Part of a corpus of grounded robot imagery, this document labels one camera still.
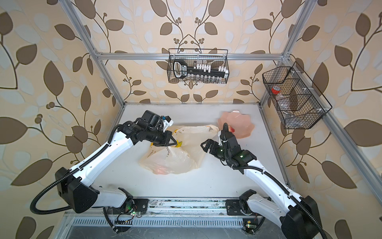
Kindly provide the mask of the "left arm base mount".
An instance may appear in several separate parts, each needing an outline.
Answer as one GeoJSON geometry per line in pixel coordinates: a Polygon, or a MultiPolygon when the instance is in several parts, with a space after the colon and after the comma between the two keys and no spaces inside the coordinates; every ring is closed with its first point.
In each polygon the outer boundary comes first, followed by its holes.
{"type": "Polygon", "coordinates": [[[145,214],[148,209],[148,203],[149,203],[149,199],[147,198],[143,198],[143,199],[134,198],[123,203],[122,206],[119,208],[111,207],[108,210],[114,215],[123,214],[123,213],[130,215],[133,212],[138,214],[145,214]]]}

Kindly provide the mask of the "banana print plastic bag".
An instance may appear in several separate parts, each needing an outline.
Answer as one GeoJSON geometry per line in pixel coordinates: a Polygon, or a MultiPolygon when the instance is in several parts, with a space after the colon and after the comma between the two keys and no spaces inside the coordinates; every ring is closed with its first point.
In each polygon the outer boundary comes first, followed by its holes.
{"type": "Polygon", "coordinates": [[[201,143],[218,134],[219,128],[214,125],[172,126],[169,128],[177,140],[176,146],[158,147],[150,145],[147,153],[139,160],[139,165],[155,173],[158,167],[166,167],[169,174],[182,174],[198,169],[205,152],[201,143]]]}

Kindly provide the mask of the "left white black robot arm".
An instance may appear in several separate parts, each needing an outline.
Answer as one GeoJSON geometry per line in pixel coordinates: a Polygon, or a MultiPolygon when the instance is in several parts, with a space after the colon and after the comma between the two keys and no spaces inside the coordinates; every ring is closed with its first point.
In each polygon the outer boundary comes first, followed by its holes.
{"type": "Polygon", "coordinates": [[[164,147],[176,145],[177,141],[168,130],[172,125],[173,120],[169,116],[160,116],[149,110],[135,121],[116,125],[107,142],[89,157],[70,169],[59,169],[55,173],[56,180],[32,200],[30,211],[37,215],[48,215],[71,209],[79,214],[90,208],[124,208],[131,196],[125,189],[103,189],[94,186],[94,181],[122,153],[138,142],[148,141],[154,146],[164,147]],[[54,188],[68,205],[50,210],[38,209],[38,201],[54,188]]]}

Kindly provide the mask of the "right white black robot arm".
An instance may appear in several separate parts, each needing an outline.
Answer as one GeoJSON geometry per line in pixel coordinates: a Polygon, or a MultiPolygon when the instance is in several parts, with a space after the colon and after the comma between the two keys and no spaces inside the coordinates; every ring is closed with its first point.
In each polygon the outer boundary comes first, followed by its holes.
{"type": "Polygon", "coordinates": [[[208,139],[201,144],[204,152],[226,163],[233,170],[253,180],[267,195],[248,190],[240,196],[244,214],[257,213],[279,226],[287,239],[326,239],[317,203],[310,196],[302,197],[273,176],[248,150],[237,142],[221,143],[208,139]]]}

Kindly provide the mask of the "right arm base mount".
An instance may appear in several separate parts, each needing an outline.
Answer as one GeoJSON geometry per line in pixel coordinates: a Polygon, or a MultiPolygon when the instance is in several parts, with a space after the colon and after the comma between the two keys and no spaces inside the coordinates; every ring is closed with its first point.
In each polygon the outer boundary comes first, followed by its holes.
{"type": "Polygon", "coordinates": [[[228,216],[245,216],[242,212],[239,199],[227,199],[225,201],[225,207],[228,216]]]}

